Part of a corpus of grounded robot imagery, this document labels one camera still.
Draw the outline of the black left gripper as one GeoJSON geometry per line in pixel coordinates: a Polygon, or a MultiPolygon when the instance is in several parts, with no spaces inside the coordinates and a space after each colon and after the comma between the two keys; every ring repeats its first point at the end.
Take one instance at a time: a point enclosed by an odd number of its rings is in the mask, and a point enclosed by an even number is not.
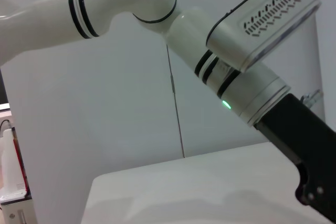
{"type": "Polygon", "coordinates": [[[293,94],[254,127],[297,168],[296,199],[335,223],[335,131],[293,94]]]}

